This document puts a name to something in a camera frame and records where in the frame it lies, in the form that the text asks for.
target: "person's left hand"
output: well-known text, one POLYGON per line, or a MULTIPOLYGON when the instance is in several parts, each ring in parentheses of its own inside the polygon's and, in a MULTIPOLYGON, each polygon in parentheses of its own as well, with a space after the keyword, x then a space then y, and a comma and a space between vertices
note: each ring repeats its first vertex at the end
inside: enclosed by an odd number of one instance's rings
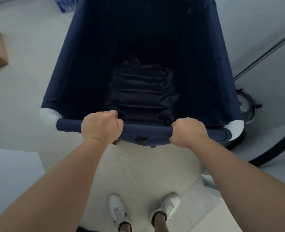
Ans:
POLYGON ((96 112, 83 119, 81 132, 85 141, 94 139, 108 146, 121 135, 123 125, 123 121, 118 119, 116 110, 96 112))

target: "blue plastic wrapped bottle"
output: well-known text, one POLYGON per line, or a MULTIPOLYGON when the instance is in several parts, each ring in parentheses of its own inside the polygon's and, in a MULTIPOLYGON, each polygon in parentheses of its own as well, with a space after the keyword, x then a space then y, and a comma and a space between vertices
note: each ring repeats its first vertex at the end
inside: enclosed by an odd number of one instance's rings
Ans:
POLYGON ((77 0, 55 0, 62 13, 75 11, 77 0))

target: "forearm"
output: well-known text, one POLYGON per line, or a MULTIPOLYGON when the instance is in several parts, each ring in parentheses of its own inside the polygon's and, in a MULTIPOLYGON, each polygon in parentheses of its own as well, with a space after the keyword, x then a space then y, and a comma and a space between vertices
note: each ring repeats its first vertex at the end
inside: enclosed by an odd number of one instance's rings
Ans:
POLYGON ((204 138, 191 146, 243 231, 285 231, 285 184, 204 138))
POLYGON ((75 231, 105 148, 97 140, 79 145, 5 210, 0 232, 75 231))

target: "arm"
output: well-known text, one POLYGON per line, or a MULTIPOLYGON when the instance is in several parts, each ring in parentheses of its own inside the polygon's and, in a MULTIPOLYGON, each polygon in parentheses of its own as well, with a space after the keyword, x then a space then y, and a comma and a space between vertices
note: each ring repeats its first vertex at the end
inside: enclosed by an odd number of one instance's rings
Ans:
POLYGON ((244 232, 285 232, 285 184, 211 140, 202 122, 173 123, 171 143, 192 150, 207 167, 244 232))
POLYGON ((0 232, 76 231, 107 145, 122 133, 115 110, 84 118, 84 141, 0 216, 0 232))

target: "foot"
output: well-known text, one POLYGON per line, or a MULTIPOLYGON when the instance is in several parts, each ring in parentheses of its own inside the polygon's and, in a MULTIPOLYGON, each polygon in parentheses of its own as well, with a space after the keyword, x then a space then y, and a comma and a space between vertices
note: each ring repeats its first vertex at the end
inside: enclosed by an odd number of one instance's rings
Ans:
POLYGON ((118 227, 119 231, 121 226, 124 224, 129 224, 132 231, 132 224, 129 221, 129 217, 127 216, 127 213, 125 211, 122 199, 118 195, 114 194, 110 196, 109 209, 110 209, 110 215, 114 220, 115 225, 118 227))
POLYGON ((177 208, 180 204, 180 197, 176 193, 172 193, 166 197, 164 202, 162 203, 161 207, 157 210, 154 210, 149 215, 149 221, 151 222, 152 226, 154 227, 154 219, 157 213, 161 213, 165 216, 165 221, 167 219, 171 220, 171 216, 175 213, 177 208))

